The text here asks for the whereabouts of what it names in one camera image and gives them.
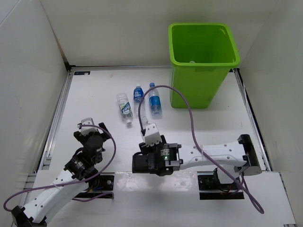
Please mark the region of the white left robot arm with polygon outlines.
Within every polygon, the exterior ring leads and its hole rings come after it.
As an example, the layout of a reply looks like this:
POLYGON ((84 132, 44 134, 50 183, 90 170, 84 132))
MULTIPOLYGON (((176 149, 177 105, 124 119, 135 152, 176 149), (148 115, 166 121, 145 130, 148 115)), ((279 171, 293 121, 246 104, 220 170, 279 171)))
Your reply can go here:
POLYGON ((85 189, 98 187, 101 171, 95 165, 103 160, 103 144, 111 135, 104 123, 94 125, 90 118, 82 120, 78 128, 74 137, 82 146, 51 185, 41 187, 41 193, 29 203, 12 209, 15 226, 45 227, 75 196, 85 189))

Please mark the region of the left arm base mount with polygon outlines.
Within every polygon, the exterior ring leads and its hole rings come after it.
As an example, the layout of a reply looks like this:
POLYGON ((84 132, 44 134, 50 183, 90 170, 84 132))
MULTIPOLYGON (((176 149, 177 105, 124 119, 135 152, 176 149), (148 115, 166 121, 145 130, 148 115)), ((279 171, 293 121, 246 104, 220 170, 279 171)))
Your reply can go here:
POLYGON ((114 179, 113 173, 101 174, 96 180, 89 182, 89 187, 77 194, 73 200, 85 202, 93 199, 113 199, 114 179))

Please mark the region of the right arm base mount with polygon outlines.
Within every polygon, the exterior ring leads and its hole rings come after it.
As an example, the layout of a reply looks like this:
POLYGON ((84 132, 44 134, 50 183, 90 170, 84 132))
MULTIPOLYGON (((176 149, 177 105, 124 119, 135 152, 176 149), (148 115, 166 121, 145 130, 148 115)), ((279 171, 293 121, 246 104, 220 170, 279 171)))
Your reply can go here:
POLYGON ((220 183, 214 172, 197 172, 199 199, 210 200, 243 200, 244 194, 236 183, 220 183))

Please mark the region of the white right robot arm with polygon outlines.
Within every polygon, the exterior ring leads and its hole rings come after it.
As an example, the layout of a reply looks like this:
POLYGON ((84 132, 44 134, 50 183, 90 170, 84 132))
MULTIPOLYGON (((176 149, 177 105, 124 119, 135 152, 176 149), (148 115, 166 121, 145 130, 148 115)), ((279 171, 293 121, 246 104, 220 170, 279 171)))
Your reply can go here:
POLYGON ((140 143, 140 152, 133 155, 132 172, 136 174, 171 175, 175 171, 196 166, 215 165, 213 185, 225 188, 233 180, 222 170, 222 166, 234 178, 239 175, 251 176, 261 173, 259 161, 248 134, 242 134, 231 143, 203 147, 203 152, 191 146, 162 142, 148 146, 140 143))

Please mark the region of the clear crinkled plastic bottle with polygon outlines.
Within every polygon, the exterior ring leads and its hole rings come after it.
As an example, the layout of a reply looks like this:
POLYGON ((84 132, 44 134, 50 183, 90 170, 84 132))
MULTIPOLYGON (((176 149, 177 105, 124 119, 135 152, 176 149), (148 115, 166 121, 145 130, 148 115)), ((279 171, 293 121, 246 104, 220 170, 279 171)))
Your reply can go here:
POLYGON ((149 121, 148 121, 148 119, 147 119, 146 116, 141 116, 140 119, 141 119, 141 122, 142 122, 143 129, 145 129, 146 126, 150 125, 150 123, 149 123, 149 121))

